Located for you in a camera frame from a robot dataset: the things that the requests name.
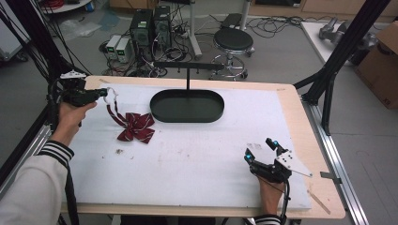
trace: floor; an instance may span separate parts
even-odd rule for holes
[[[206,1],[197,3],[196,33],[214,33],[219,24],[209,13],[220,21],[223,13],[240,12],[241,4],[231,1],[228,7],[212,7],[208,12]],[[57,15],[60,22],[74,19],[83,22],[101,24],[100,30],[90,37],[77,37],[69,40],[68,46],[93,74],[101,74],[106,60],[99,45],[112,34],[123,34],[130,26],[128,14],[114,14],[107,9],[106,2],[97,1],[94,12],[74,10]],[[275,37],[265,38],[247,32],[254,39],[255,53],[252,57],[241,56],[249,77],[239,82],[255,83],[296,83],[316,73],[323,65],[304,32],[295,26],[286,26]],[[212,37],[198,35],[203,52],[199,62],[209,62],[219,53],[213,47]],[[42,79],[34,64],[12,61],[0,67],[0,165],[21,140],[46,104],[46,82]],[[209,72],[202,71],[193,79],[208,79]],[[180,78],[175,71],[169,71],[165,78]],[[304,94],[308,87],[298,90]],[[323,98],[319,107],[322,109]],[[333,102],[330,114],[331,136],[339,150],[351,183],[360,199],[360,203],[370,224],[394,224],[398,220],[398,111],[386,109],[375,95],[364,85],[354,72],[354,67],[343,67],[335,81]],[[82,224],[111,224],[112,216],[81,215]],[[243,224],[234,218],[227,224]],[[352,224],[349,215],[342,220],[305,219],[301,224]]]

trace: fabric bow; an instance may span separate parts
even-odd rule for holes
[[[155,133],[154,129],[148,128],[155,123],[151,113],[141,115],[139,113],[127,112],[125,118],[117,111],[116,101],[116,115],[114,115],[112,112],[111,106],[109,104],[106,105],[106,109],[111,117],[125,129],[117,137],[118,140],[122,142],[131,142],[135,137],[143,143],[149,143],[150,139]]]

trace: table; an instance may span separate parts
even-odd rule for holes
[[[151,86],[184,87],[185,80],[178,79],[148,79],[90,76],[86,89],[100,87],[102,83],[129,83]],[[332,180],[322,178],[320,172],[328,172],[328,167],[322,157],[314,132],[301,105],[299,95],[293,85],[277,83],[254,82],[215,82],[191,80],[191,88],[226,88],[268,90],[275,92],[281,102],[283,115],[287,123],[294,149],[301,161],[314,174],[313,178],[305,177],[312,208],[308,210],[288,211],[289,218],[343,218],[345,211]],[[207,216],[207,217],[239,217],[251,218],[259,215],[259,208],[248,207],[205,207],[205,206],[156,206],[98,203],[78,203],[79,213],[97,214],[139,214],[166,216]]]

